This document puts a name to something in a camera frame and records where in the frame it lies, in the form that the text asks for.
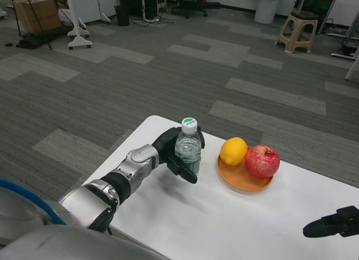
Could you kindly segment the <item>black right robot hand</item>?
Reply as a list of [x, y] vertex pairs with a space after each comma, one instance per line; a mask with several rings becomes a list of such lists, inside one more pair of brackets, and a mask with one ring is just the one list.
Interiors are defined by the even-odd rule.
[[337, 209], [332, 215], [324, 216], [303, 228], [307, 238], [322, 238], [339, 234], [342, 237], [358, 235], [358, 208], [348, 206]]

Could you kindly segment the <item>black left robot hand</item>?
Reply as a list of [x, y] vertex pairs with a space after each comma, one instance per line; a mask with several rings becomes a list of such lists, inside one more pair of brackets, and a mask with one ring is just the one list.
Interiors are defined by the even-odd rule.
[[159, 154], [160, 164], [166, 164], [174, 175], [183, 180], [197, 183], [201, 151], [205, 147], [204, 136], [197, 124], [170, 128], [152, 146]]

